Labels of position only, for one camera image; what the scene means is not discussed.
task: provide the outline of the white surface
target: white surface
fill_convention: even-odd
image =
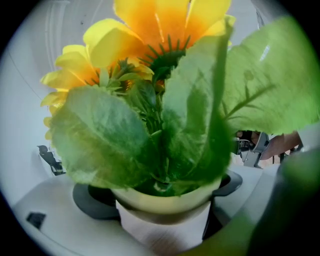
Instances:
[[[212,256],[247,255],[252,234],[266,209],[275,183],[275,172],[274,170],[270,171],[271,174],[268,171],[263,171],[250,197],[223,229],[204,241],[201,246],[190,250],[184,255],[205,255],[204,252],[208,252],[207,255]]]
[[[0,189],[10,206],[52,177],[37,145],[50,116],[42,99],[52,91],[40,83],[67,44],[81,44],[94,22],[111,17],[110,0],[46,0],[15,33],[0,63]]]
[[[236,193],[215,199],[215,210],[220,212],[218,219],[227,224],[247,201],[262,176],[263,170],[253,167],[231,164],[228,169],[239,174],[243,181]]]
[[[201,214],[178,225],[158,225],[131,215],[120,204],[123,228],[141,244],[160,256],[176,255],[202,243],[210,204],[207,203]]]
[[[251,2],[259,11],[264,25],[271,23],[280,16],[288,14],[288,12],[279,3],[277,3],[277,1],[251,0]]]
[[[13,212],[32,238],[48,252],[82,256],[150,256],[116,220],[94,220],[73,201],[74,182],[67,175],[53,177],[29,192]],[[41,231],[26,221],[30,212],[46,214]]]
[[[258,29],[257,12],[250,0],[233,0],[227,14],[236,17],[230,39],[234,46]]]
[[[308,151],[320,147],[320,122],[308,125],[298,131],[303,144],[303,150]]]

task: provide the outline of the white pot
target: white pot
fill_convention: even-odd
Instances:
[[[200,214],[220,183],[221,178],[180,196],[153,196],[132,188],[112,189],[112,192],[117,201],[132,215],[148,222],[168,225],[181,223]]]

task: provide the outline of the white wall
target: white wall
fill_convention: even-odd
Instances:
[[[237,45],[257,29],[250,0],[233,0],[237,17],[232,42]],[[116,18],[113,0],[46,0],[20,26],[0,62],[0,188],[12,206],[37,184],[52,177],[37,145],[49,146],[42,99],[51,91],[40,83],[53,71],[62,48],[82,44],[93,23]]]

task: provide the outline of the hand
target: hand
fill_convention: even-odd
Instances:
[[[238,132],[236,133],[236,136],[241,139],[241,137],[243,136],[243,132],[242,132],[242,131],[238,131]],[[252,141],[254,144],[257,144],[257,143],[258,143],[259,136],[260,136],[260,132],[253,131],[252,134],[251,134],[251,141]]]
[[[276,136],[270,140],[270,144],[263,152],[261,160],[267,160],[273,156],[280,155],[290,149],[293,149],[301,143],[300,136],[296,131],[291,134],[282,134]]]

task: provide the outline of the yellow flower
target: yellow flower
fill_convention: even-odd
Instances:
[[[115,13],[126,25],[101,20],[83,40],[95,67],[129,57],[155,71],[173,66],[201,37],[223,35],[230,4],[231,0],[114,0]],[[233,25],[235,18],[229,16],[228,22]]]
[[[153,72],[146,66],[137,63],[135,60],[129,59],[128,64],[135,66],[135,72],[143,79],[151,80]],[[62,55],[59,56],[55,65],[60,70],[46,74],[41,82],[51,88],[55,88],[55,92],[49,93],[41,102],[42,106],[49,106],[49,110],[53,115],[65,103],[68,91],[72,88],[99,84],[100,68],[93,67],[88,50],[83,45],[68,45],[63,48]],[[51,117],[44,119],[44,124],[50,126]],[[45,135],[47,140],[51,139],[50,131]]]

